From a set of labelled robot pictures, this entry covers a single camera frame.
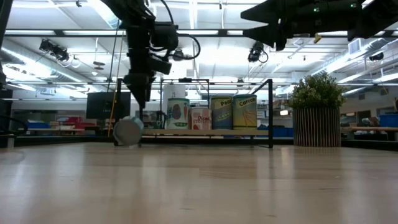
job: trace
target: ceiling light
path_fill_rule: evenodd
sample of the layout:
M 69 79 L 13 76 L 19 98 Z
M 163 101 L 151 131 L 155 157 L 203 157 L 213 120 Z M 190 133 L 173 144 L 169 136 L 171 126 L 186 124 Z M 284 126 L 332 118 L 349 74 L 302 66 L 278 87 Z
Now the ceiling light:
M 387 81 L 390 81 L 390 80 L 394 80 L 394 79 L 397 79 L 397 78 L 398 78 L 398 73 L 394 73 L 394 74 L 391 74 L 391 75 L 384 75 L 381 78 L 373 80 L 373 82 L 374 83 L 381 83 L 381 82 L 387 82 Z
M 36 91 L 35 88 L 29 86 L 29 85 L 25 85 L 25 84 L 18 84 L 21 88 L 23 88 L 24 90 L 29 90 L 29 91 Z
M 178 34 L 218 35 L 218 30 L 177 30 Z
M 321 36 L 347 36 L 347 31 L 333 31 L 333 32 L 321 32 Z
M 54 30 L 6 30 L 6 35 L 55 35 Z
M 57 92 L 62 93 L 64 95 L 67 96 L 72 96 L 75 98 L 87 98 L 87 95 L 84 93 L 80 93 L 79 91 L 75 91 L 75 90 L 70 90 L 67 88 L 58 88 Z
M 287 110 L 280 111 L 280 115 L 281 116 L 287 116 L 287 115 L 289 115 L 289 112 Z
M 226 33 L 227 35 L 243 35 L 243 30 L 229 30 Z
M 28 90 L 28 91 L 36 91 L 35 88 L 32 88 L 28 85 L 24 85 L 24 84 L 18 84 L 18 85 L 13 85 L 13 84 L 7 84 L 7 86 L 12 86 L 12 87 L 16 87 L 16 88 L 20 88 L 23 90 Z
M 75 90 L 76 90 L 76 87 L 74 87 L 74 86 L 72 86 L 72 85 L 65 85 L 65 86 L 67 86 L 67 87 L 69 87 L 69 88 L 72 88 L 72 89 L 75 89 Z
M 352 76 L 349 76 L 349 77 L 347 77 L 347 78 L 344 78 L 344 79 L 338 81 L 338 83 L 350 82 L 350 81 L 353 81 L 354 79 L 359 78 L 359 77 L 361 77 L 361 76 L 362 76 L 362 75 L 352 75 Z
M 92 36 L 115 36 L 116 30 L 65 30 L 65 35 L 92 35 Z M 118 30 L 116 35 L 126 35 L 125 30 Z
M 380 32 L 378 32 L 375 36 L 384 35 L 385 33 L 386 33 L 386 31 L 380 31 Z
M 354 89 L 354 90 L 347 91 L 347 92 L 343 93 L 343 96 L 349 95 L 349 94 L 352 94 L 352 93 L 356 93 L 358 91 L 364 90 L 365 88 L 366 87 L 362 87 L 362 88 L 357 88 L 357 89 Z

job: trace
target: potted plant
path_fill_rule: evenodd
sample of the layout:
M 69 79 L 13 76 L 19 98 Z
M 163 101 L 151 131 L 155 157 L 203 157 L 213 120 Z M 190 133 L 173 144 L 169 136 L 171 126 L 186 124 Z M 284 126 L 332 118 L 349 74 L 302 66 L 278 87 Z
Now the potted plant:
M 344 88 L 327 74 L 300 80 L 289 101 L 295 146 L 341 146 L 340 107 L 346 100 L 343 92 Z

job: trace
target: green plant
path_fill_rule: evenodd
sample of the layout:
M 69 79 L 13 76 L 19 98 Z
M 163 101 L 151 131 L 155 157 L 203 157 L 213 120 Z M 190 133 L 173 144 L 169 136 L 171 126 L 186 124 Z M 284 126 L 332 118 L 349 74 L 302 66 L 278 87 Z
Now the green plant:
M 303 108 L 339 108 L 346 101 L 344 88 L 328 74 L 307 76 L 294 88 L 289 106 Z

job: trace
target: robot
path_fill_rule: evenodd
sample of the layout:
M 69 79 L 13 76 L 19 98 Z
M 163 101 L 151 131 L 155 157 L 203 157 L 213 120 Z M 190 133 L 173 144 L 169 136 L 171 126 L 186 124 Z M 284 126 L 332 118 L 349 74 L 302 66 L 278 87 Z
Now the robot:
M 121 28 L 127 31 L 131 69 L 124 77 L 124 83 L 139 105 L 145 108 L 146 101 L 150 99 L 155 71 L 170 72 L 168 57 L 178 46 L 178 26 L 174 24 L 164 0 L 161 1 L 170 14 L 171 22 L 156 22 L 144 0 L 102 1 L 122 20 Z M 276 50 L 283 50 L 287 39 L 295 34 L 315 37 L 318 32 L 347 30 L 348 40 L 351 41 L 356 37 L 370 38 L 398 21 L 398 0 L 374 0 L 363 8 L 364 2 L 268 0 L 241 13 L 243 19 L 268 25 L 244 30 L 243 35 Z M 167 50 L 167 53 L 160 57 L 154 53 L 157 50 Z

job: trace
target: black monitor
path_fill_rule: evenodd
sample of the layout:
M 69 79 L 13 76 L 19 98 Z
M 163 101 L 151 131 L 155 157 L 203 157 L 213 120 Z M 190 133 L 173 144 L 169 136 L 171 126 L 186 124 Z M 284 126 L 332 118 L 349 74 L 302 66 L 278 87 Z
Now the black monitor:
M 86 118 L 88 119 L 109 119 L 111 117 L 114 93 L 89 93 L 87 94 Z M 116 117 L 118 111 L 119 118 L 130 116 L 131 94 L 121 93 L 118 110 L 113 113 Z

